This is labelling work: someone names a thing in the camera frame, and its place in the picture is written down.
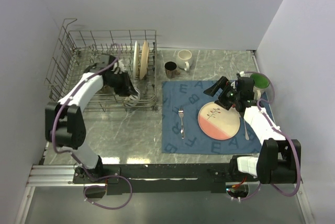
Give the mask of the white strawberry pattern plate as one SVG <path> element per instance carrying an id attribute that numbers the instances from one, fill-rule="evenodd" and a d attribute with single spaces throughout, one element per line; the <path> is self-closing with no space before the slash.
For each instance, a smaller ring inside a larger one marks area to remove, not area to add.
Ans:
<path id="1" fill-rule="evenodd" d="M 138 41 L 135 41 L 134 45 L 134 54 L 133 54 L 133 80 L 136 80 L 138 75 L 138 64 L 139 64 L 139 52 L 140 52 L 140 46 Z"/>

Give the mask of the dark brown metal cup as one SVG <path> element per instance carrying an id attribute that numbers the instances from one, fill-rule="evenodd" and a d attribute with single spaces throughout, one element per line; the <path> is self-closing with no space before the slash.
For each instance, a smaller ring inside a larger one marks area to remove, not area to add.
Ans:
<path id="1" fill-rule="evenodd" d="M 177 64 L 173 61 L 165 63 L 165 74 L 167 78 L 173 79 L 176 75 L 180 75 L 180 71 L 177 69 Z"/>

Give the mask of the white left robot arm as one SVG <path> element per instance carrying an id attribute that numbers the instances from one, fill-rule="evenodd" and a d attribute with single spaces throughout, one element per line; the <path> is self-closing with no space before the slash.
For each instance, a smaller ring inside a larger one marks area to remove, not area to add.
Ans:
<path id="1" fill-rule="evenodd" d="M 99 62 L 85 69 L 68 94 L 57 102 L 47 103 L 45 108 L 46 140 L 52 143 L 55 153 L 69 153 L 91 183 L 103 179 L 104 168 L 101 157 L 85 142 L 83 111 L 104 86 L 133 102 L 140 98 L 140 91 L 133 86 L 122 60 L 113 55 L 103 55 Z"/>

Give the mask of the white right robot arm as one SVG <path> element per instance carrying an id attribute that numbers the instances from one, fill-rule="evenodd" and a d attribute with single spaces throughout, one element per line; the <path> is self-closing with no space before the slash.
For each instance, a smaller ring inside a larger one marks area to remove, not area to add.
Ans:
<path id="1" fill-rule="evenodd" d="M 236 164 L 230 167 L 229 176 L 237 182 L 249 174 L 262 184 L 299 185 L 301 144 L 285 135 L 269 117 L 263 106 L 266 100 L 254 97 L 254 87 L 252 77 L 239 73 L 235 82 L 223 76 L 204 90 L 204 94 L 211 97 L 219 94 L 215 101 L 219 108 L 235 108 L 261 143 L 259 156 L 235 156 Z"/>

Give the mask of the white ceramic mug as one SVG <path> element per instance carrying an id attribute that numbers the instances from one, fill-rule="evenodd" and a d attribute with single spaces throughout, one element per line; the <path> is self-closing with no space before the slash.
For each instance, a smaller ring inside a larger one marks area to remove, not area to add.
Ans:
<path id="1" fill-rule="evenodd" d="M 193 55 L 189 50 L 181 50 L 176 57 L 176 64 L 180 69 L 189 71 L 193 63 Z"/>

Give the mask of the beige plate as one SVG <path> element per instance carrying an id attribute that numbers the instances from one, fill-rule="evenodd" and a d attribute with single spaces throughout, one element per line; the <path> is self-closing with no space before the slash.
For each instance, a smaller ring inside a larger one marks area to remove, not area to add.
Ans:
<path id="1" fill-rule="evenodd" d="M 141 64 L 140 64 L 140 72 L 139 72 L 140 80 L 142 80 L 147 74 L 149 50 L 150 50 L 149 43 L 145 40 L 143 43 L 142 54 L 141 54 Z"/>

